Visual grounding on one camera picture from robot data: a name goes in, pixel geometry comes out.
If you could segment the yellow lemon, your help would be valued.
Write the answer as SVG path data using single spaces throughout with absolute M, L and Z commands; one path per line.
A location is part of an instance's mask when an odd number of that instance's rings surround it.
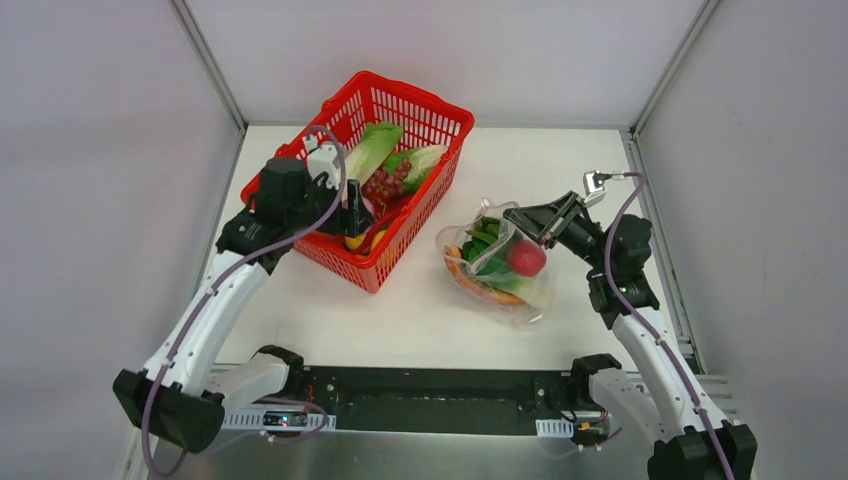
M 386 233 L 387 233 L 387 230 L 383 229 L 383 230 L 379 230 L 377 233 L 374 234 L 374 236 L 372 237 L 372 241 L 370 243 L 370 246 L 367 250 L 368 255 L 372 254 L 376 250 L 377 246 L 380 244 L 380 242 L 382 241 L 382 239 L 383 239 L 383 237 L 385 236 Z
M 345 236 L 344 237 L 344 246 L 348 251 L 355 251 L 361 247 L 361 245 L 365 242 L 366 234 L 360 234 L 358 236 Z

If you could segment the red apple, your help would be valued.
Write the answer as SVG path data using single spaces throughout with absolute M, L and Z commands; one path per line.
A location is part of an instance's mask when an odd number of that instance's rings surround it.
M 545 268 L 547 256 L 539 245 L 531 240 L 522 239 L 511 243 L 505 261 L 516 274 L 535 277 Z

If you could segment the green romaine leaf bunch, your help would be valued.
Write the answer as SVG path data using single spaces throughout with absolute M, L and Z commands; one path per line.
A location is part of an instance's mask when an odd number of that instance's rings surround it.
M 461 247 L 462 258 L 469 263 L 475 262 L 484 252 L 489 250 L 499 239 L 501 233 L 501 219 L 490 216 L 483 216 L 477 220 L 473 227 L 466 230 L 468 239 Z M 494 269 L 506 268 L 506 247 L 501 245 L 493 255 L 491 255 L 484 267 Z

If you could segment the clear pink-dotted zip bag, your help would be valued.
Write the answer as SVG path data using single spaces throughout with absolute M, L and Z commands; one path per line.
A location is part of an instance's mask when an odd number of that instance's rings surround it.
M 482 198 L 474 219 L 443 228 L 436 246 L 458 287 L 524 326 L 554 305 L 556 270 L 546 251 L 505 217 L 517 206 Z

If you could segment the green white bok choy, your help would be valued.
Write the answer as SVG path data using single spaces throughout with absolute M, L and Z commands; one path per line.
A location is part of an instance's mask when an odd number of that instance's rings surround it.
M 547 309 L 556 298 L 556 293 L 544 278 L 518 275 L 507 264 L 503 270 L 483 267 L 474 279 L 521 298 L 526 302 L 522 306 L 539 310 Z

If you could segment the pale green napa cabbage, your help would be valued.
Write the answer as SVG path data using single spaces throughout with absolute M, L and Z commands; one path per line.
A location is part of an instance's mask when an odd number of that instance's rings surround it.
M 396 149 L 404 129 L 388 121 L 367 123 L 360 141 L 345 158 L 346 178 L 364 184 Z

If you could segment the red plastic basket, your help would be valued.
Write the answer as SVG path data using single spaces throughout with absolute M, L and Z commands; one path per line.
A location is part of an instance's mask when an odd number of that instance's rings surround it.
M 318 232 L 293 246 L 294 251 L 369 293 L 379 291 L 450 188 L 463 142 L 475 123 L 473 114 L 460 106 L 367 70 L 354 74 L 325 100 L 310 123 L 328 127 L 350 149 L 361 139 L 368 123 L 380 121 L 403 128 L 401 149 L 443 145 L 447 151 L 420 188 L 388 207 L 392 222 L 367 255 L 347 251 L 340 235 Z

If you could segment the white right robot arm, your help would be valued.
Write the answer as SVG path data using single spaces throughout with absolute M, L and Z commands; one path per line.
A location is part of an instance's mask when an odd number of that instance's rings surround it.
M 563 245 L 590 267 L 593 309 L 624 346 L 647 390 L 639 391 L 609 355 L 575 360 L 569 400 L 602 406 L 637 441 L 651 479 L 749 479 L 758 448 L 745 424 L 733 423 L 710 398 L 668 331 L 644 274 L 652 224 L 620 210 L 608 228 L 570 192 L 553 202 L 509 208 L 506 220 L 550 249 Z

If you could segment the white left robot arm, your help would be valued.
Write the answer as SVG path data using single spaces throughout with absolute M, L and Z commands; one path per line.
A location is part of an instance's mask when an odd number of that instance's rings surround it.
M 300 358 L 281 347 L 264 347 L 218 376 L 211 369 L 241 312 L 296 241 L 373 221 L 342 160 L 273 158 L 258 180 L 222 228 L 207 277 L 168 338 L 112 385 L 135 427 L 185 453 L 206 450 L 226 416 L 256 400 L 271 395 L 288 405 L 303 396 L 305 378 L 292 369 Z

